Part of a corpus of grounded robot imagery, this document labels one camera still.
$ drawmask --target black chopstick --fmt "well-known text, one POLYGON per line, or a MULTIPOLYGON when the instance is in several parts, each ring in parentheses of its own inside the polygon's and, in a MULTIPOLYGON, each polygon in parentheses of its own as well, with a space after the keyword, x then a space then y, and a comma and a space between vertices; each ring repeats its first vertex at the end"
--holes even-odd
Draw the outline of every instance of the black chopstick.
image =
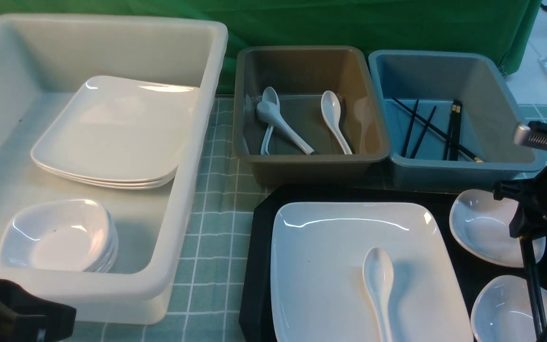
MULTIPOLYGON (((453 106, 451 107, 451 115, 453 115, 453 134, 450 138, 457 145, 460 144, 460 136, 462 134, 462 107, 463 104, 459 100, 453 101, 453 106)), ((449 160, 458 160, 459 151, 457 149, 451 149, 449 152, 449 160)))
MULTIPOLYGON (((408 108, 404 103, 400 102, 397 98, 395 97, 392 97, 391 98, 392 100, 394 100, 397 104, 399 104, 402 108, 404 108, 406 111, 408 111, 410 114, 412 115, 415 115, 415 117, 417 119, 419 119, 419 121, 421 121, 422 123, 424 123, 426 126, 430 127, 434 132, 436 132, 439 136, 441 136, 443 139, 449 139, 449 136, 447 136, 446 134, 444 134, 443 131, 439 130, 438 127, 432 125, 431 123, 428 124, 427 121, 421 117, 421 115, 415 113, 414 111, 411 110, 411 108, 408 108)), ((466 156, 468 156, 468 158, 470 158, 471 160, 473 160, 474 162, 482 162, 482 159, 478 158, 474 153, 472 153, 470 150, 468 150, 467 148, 463 147, 462 145, 457 145, 455 142, 453 141, 450 141, 449 140, 449 143, 453 146, 455 146, 456 148, 458 148, 460 151, 462 151, 462 153, 464 153, 466 156)))
POLYGON ((419 140, 417 140, 417 145, 413 148, 413 153, 411 153, 411 159, 414 159, 417 155, 417 150, 419 150, 419 146, 421 146, 421 142, 424 140, 425 132, 427 132, 427 127, 432 122, 432 117, 434 117, 434 112, 436 111, 436 106, 432 108, 432 112, 430 113, 430 117, 427 119, 427 123, 424 126, 424 129, 421 131, 421 135, 419 135, 419 140))
MULTIPOLYGON (((447 126, 447 136, 450 138, 451 134, 453 134, 453 114, 449 113, 449 126, 447 126)), ((450 141, 449 139, 445 139, 443 160, 447 160, 447 157, 449 156, 449 147, 450 147, 450 141)))
MULTIPOLYGON (((419 99, 415 100, 415 106, 413 111, 417 113, 417 106, 419 106, 419 99)), ((415 124, 415 116, 411 115, 411 122, 408 124, 408 130, 406 131, 406 137, 404 138, 404 146, 402 147, 401 156, 406 157, 406 151, 408 150, 408 142, 411 140, 411 134, 413 132, 413 125, 415 124)))

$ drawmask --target white plastic bin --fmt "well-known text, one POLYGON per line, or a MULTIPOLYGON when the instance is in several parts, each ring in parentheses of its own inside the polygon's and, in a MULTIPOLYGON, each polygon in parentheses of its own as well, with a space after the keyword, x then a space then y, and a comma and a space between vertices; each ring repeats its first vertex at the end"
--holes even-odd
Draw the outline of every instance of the white plastic bin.
POLYGON ((0 17, 0 237, 19 210, 93 198, 111 212, 120 248, 110 273, 0 268, 0 278, 78 309, 82 321, 152 324, 165 315, 195 194, 198 164, 226 50, 209 21, 93 15, 0 17), (199 86, 194 123, 173 183, 113 190, 40 170, 29 151, 93 76, 199 86))

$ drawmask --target spoon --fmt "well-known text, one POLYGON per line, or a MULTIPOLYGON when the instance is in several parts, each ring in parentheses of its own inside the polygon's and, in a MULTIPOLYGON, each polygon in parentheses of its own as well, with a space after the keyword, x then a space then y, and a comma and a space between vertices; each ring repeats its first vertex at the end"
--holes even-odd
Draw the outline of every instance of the spoon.
POLYGON ((349 147, 348 142, 345 140, 345 137, 343 137, 341 129, 339 128, 339 122, 341 121, 341 103, 339 102, 337 95, 330 90, 325 91, 322 95, 321 109, 324 122, 335 138, 337 138, 343 153, 352 154, 351 147, 349 147))
POLYGON ((362 277, 377 314, 381 341, 392 342, 388 303, 394 283, 394 267, 386 251, 379 247, 368 251, 362 266, 362 277))
MULTIPOLYGON (((269 101, 272 104, 275 104, 278 106, 278 111, 280 111, 280 98, 273 87, 268 86, 265 88, 263 91, 263 101, 269 101)), ((274 126, 268 125, 267 130, 265 131, 265 136, 263 137, 263 143, 261 143, 261 154, 269 156, 269 141, 272 138, 273 132, 274 126)))
POLYGON ((271 126, 276 126, 278 130, 282 131, 289 139, 295 143, 299 149, 305 154, 312 154, 313 149, 308 143, 303 140, 297 132, 292 130, 292 128, 284 121, 278 106, 269 101, 261 101, 256 105, 256 115, 260 121, 267 123, 271 126))

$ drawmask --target stack of bowls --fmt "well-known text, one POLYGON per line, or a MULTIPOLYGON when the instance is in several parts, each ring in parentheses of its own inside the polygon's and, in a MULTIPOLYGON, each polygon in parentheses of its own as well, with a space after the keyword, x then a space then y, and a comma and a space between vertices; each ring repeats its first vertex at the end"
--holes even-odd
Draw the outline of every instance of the stack of bowls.
MULTIPOLYGON (((510 236, 509 227, 518 205, 513 199, 495 200, 491 192, 466 190, 451 208, 451 233, 463 248, 482 260, 498 266, 523 268, 520 241, 510 236)), ((535 260, 540 262, 546 250, 546 238, 538 238, 532 244, 535 260)), ((541 299, 547 317, 544 288, 541 299)), ((515 275, 500 275, 480 291, 474 302, 472 331, 478 342, 534 341, 537 336, 532 315, 526 280, 515 275)))
POLYGON ((106 273, 118 249, 107 209, 91 199, 68 199, 18 212, 1 239, 0 266, 106 273))

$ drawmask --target blue plastic bin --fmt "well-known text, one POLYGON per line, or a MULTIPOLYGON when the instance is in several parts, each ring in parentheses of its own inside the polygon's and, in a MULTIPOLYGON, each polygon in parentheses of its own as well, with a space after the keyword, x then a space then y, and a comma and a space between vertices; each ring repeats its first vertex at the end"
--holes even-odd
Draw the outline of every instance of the blue plastic bin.
POLYGON ((371 76, 391 141, 393 184, 407 190, 461 191, 492 189, 495 182, 521 172, 542 169, 541 153, 515 145, 514 128, 523 121, 519 107, 491 60, 476 54, 380 50, 369 57, 371 76), (401 156, 411 115, 397 98, 447 132, 453 100, 463 102, 460 143, 484 162, 460 153, 458 161, 443 160, 445 140, 426 132, 416 158, 410 159, 424 124, 416 120, 406 154, 401 156))

